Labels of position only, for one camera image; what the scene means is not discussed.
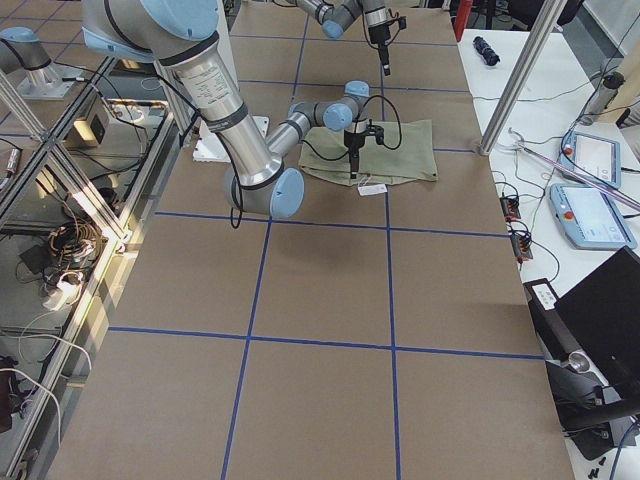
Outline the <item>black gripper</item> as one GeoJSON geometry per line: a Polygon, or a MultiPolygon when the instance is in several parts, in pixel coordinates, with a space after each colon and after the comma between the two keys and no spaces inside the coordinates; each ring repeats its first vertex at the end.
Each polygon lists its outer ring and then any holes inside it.
{"type": "Polygon", "coordinates": [[[366,143],[365,131],[355,132],[344,130],[343,143],[349,152],[350,179],[355,180],[359,172],[360,163],[358,151],[363,148],[366,143]]]}
{"type": "Polygon", "coordinates": [[[370,43],[377,48],[380,65],[385,76],[391,75],[388,42],[391,39],[390,28],[387,22],[368,26],[370,43]]]}

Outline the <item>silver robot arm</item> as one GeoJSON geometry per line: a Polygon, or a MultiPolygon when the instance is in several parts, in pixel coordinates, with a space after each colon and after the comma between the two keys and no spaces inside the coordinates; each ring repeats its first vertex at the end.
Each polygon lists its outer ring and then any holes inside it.
{"type": "Polygon", "coordinates": [[[233,76],[218,52],[218,5],[214,1],[85,1],[86,45],[104,55],[158,62],[180,79],[204,125],[231,161],[225,195],[240,212],[289,218],[300,208],[302,174],[285,155],[315,127],[346,130],[360,120],[370,90],[346,83],[334,102],[301,102],[268,137],[262,136],[233,76]]]}
{"type": "Polygon", "coordinates": [[[390,27],[396,19],[391,17],[384,1],[347,0],[332,6],[326,1],[301,0],[288,1],[288,4],[313,17],[331,40],[340,39],[357,20],[363,20],[369,43],[378,52],[383,74],[391,74],[388,45],[391,41],[390,27]]]}

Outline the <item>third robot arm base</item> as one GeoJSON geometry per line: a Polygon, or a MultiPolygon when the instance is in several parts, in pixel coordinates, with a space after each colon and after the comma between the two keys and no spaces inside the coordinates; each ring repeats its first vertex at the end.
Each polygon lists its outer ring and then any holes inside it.
{"type": "Polygon", "coordinates": [[[9,27],[1,31],[1,71],[9,75],[18,70],[26,73],[18,87],[25,99],[61,100],[83,70],[56,64],[38,36],[27,27],[9,27]]]}

